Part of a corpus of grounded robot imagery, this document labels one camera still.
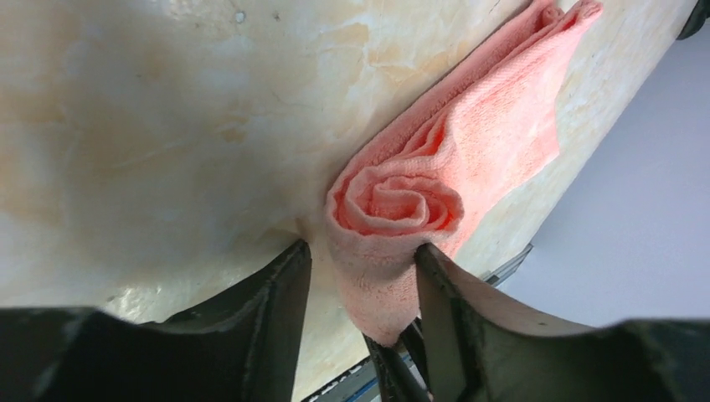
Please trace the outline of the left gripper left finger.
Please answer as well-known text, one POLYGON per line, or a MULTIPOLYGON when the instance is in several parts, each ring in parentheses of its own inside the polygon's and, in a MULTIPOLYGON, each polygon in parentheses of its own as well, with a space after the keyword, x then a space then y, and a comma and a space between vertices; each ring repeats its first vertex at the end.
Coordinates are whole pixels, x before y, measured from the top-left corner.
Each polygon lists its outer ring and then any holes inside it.
POLYGON ((1 311, 4 401, 288 401, 311 281, 299 240, 164 322, 91 307, 1 311))

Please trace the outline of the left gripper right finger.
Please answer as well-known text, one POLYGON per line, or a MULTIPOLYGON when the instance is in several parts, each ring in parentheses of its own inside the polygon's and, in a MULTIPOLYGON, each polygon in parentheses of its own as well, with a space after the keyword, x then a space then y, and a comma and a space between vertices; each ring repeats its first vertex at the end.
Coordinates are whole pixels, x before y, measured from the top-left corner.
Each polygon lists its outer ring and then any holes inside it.
POLYGON ((706 401, 707 319, 595 328, 532 308, 433 245, 414 256, 437 401, 706 401))

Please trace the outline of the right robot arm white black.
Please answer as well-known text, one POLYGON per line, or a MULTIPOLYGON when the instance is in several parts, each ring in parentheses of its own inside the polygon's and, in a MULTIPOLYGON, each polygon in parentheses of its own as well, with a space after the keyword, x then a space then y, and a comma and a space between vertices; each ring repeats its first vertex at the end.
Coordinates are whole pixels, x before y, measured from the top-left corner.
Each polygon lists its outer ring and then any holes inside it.
POLYGON ((684 40, 696 34, 709 18, 709 0, 698 0, 692 9, 677 40, 684 40))

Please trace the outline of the pink panda towel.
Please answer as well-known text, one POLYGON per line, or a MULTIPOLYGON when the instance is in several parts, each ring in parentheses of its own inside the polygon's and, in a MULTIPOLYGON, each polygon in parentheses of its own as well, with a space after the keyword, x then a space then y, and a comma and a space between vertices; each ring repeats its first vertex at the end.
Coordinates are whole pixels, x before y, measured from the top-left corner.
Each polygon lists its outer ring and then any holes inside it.
POLYGON ((414 253, 454 254, 502 198, 559 153, 555 101, 603 11, 534 1, 352 157, 325 228, 354 325, 390 346, 419 313, 414 253))

